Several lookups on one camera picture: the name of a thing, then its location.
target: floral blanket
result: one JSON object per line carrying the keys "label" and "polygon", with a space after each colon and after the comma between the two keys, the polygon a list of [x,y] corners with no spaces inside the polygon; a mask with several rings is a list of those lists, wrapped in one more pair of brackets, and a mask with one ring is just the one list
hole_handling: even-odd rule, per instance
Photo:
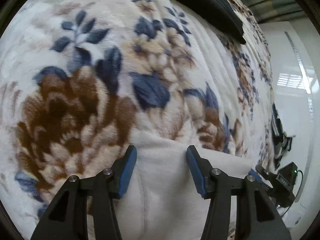
{"label": "floral blanket", "polygon": [[174,0],[21,8],[0,40],[0,199],[23,237],[66,178],[95,176],[129,144],[138,155],[166,142],[271,165],[268,45],[250,10],[228,1],[246,45]]}

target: blue gripper pad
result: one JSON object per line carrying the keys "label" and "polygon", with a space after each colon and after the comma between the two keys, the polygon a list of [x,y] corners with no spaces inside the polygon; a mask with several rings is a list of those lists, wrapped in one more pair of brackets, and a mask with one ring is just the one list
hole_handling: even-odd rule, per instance
{"label": "blue gripper pad", "polygon": [[136,161],[137,161],[137,149],[136,147],[133,146],[130,152],[130,156],[127,159],[127,162],[124,166],[124,169],[119,179],[119,191],[118,191],[119,198],[122,198],[123,195],[127,192]]}
{"label": "blue gripper pad", "polygon": [[249,175],[252,175],[255,177],[255,179],[260,183],[260,184],[264,184],[264,182],[262,181],[261,177],[258,175],[258,173],[256,173],[253,169],[251,169],[249,171]]}
{"label": "blue gripper pad", "polygon": [[193,181],[196,185],[197,192],[204,198],[204,195],[206,194],[204,188],[204,176],[202,175],[198,162],[192,153],[191,147],[194,146],[189,146],[186,152],[187,163],[189,165]]}

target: white blanket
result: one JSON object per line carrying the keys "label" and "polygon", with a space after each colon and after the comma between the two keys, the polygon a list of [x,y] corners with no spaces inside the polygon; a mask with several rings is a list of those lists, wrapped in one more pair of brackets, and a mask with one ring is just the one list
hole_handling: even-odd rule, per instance
{"label": "white blanket", "polygon": [[[0,40],[0,199],[24,238],[66,178],[95,176],[129,144],[138,160],[116,205],[124,240],[201,236],[209,202],[188,145],[230,176],[272,164],[268,45],[251,12],[228,1],[246,45],[175,0],[20,9]],[[235,206],[231,237],[234,225]]]}

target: cable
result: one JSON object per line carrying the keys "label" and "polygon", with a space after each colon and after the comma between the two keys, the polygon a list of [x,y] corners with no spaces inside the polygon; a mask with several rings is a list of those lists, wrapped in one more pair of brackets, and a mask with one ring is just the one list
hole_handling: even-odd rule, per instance
{"label": "cable", "polygon": [[[301,186],[302,186],[302,181],[303,181],[303,172],[301,170],[298,170],[297,172],[300,172],[301,173],[301,182],[300,182],[300,186],[299,186],[299,189],[298,189],[298,192],[296,194],[296,196],[294,197],[294,200],[292,202],[292,204],[296,201],[296,198],[300,192],[300,189],[301,189]],[[281,215],[281,217],[283,217],[287,212],[288,210],[291,208],[292,204],[290,205],[290,207],[288,207],[288,209]]]}

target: metal screw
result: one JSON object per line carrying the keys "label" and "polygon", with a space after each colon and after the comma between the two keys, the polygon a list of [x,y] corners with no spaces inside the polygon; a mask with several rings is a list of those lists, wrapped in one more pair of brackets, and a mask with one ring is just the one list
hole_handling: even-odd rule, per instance
{"label": "metal screw", "polygon": [[255,181],[256,179],[254,178],[254,176],[249,175],[249,176],[247,176],[247,180],[250,181],[250,182],[253,182],[253,181]]}
{"label": "metal screw", "polygon": [[213,168],[211,173],[214,175],[219,175],[221,173],[221,171],[218,168]]}
{"label": "metal screw", "polygon": [[112,173],[112,169],[104,169],[103,174],[104,175],[110,175]]}
{"label": "metal screw", "polygon": [[78,177],[76,175],[72,175],[69,177],[70,182],[75,182],[77,179],[78,179]]}

